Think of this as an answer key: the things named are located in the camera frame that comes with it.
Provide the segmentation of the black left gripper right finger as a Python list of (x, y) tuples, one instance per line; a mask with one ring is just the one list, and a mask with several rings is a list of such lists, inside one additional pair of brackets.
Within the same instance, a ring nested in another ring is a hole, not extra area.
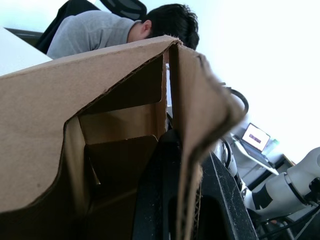
[(238, 186), (214, 153), (202, 163), (200, 240), (257, 240)]

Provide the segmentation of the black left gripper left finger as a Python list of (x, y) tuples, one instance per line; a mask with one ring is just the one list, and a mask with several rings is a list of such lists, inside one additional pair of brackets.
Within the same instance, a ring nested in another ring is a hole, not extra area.
[(138, 182), (133, 240), (176, 239), (181, 145), (176, 131), (165, 132)]

